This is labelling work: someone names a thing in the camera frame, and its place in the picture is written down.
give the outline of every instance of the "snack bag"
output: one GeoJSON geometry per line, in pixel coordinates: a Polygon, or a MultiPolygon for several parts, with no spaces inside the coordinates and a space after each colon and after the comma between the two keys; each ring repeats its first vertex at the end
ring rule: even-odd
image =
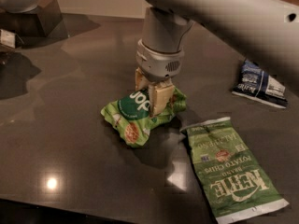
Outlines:
{"type": "Polygon", "coordinates": [[[150,117],[150,98],[147,89],[136,91],[101,110],[105,120],[120,133],[130,147],[142,147],[150,137],[150,130],[170,122],[180,111],[186,109],[186,96],[177,88],[165,110],[150,117]]]}
{"type": "Polygon", "coordinates": [[[243,96],[277,108],[286,108],[285,87],[261,70],[257,65],[245,60],[238,84],[232,94],[243,96]]]}
{"type": "Polygon", "coordinates": [[[220,224],[277,211],[288,205],[231,124],[209,120],[183,129],[192,164],[220,224]]]}

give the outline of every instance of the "green packet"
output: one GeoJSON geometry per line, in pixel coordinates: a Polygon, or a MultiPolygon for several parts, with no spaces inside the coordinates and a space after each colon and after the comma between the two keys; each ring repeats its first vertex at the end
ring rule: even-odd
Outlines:
{"type": "Polygon", "coordinates": [[[194,171],[218,223],[233,223],[277,211],[289,203],[273,186],[232,126],[229,117],[182,129],[194,171]]]}
{"type": "Polygon", "coordinates": [[[149,109],[149,93],[144,89],[109,103],[101,110],[101,114],[128,146],[142,147],[148,141],[152,129],[170,122],[178,112],[186,109],[186,96],[175,88],[161,114],[151,118],[149,109]]]}

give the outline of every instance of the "dark table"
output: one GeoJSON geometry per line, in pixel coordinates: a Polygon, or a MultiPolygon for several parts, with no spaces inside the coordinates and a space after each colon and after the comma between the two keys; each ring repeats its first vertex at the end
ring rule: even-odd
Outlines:
{"type": "Polygon", "coordinates": [[[200,25],[173,79],[188,109],[142,149],[128,148],[104,121],[101,108],[135,88],[142,24],[64,14],[48,38],[15,50],[0,70],[0,198],[142,224],[212,223],[179,128],[229,116],[291,204],[241,223],[297,223],[299,99],[287,91],[280,110],[233,96],[244,57],[200,25]]]}

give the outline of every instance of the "brown box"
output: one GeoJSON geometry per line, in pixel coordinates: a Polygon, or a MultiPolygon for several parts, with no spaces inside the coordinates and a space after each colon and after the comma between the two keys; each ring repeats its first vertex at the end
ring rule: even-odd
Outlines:
{"type": "Polygon", "coordinates": [[[19,36],[46,37],[62,19],[57,0],[40,0],[36,9],[24,13],[0,9],[0,29],[19,36]]]}

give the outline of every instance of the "blue packet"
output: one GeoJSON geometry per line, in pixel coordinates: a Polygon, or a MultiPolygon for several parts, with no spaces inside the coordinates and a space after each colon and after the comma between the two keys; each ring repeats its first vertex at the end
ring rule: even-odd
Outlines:
{"type": "Polygon", "coordinates": [[[277,108],[286,108],[285,87],[249,60],[242,65],[238,84],[232,94],[247,97],[277,108]]]}

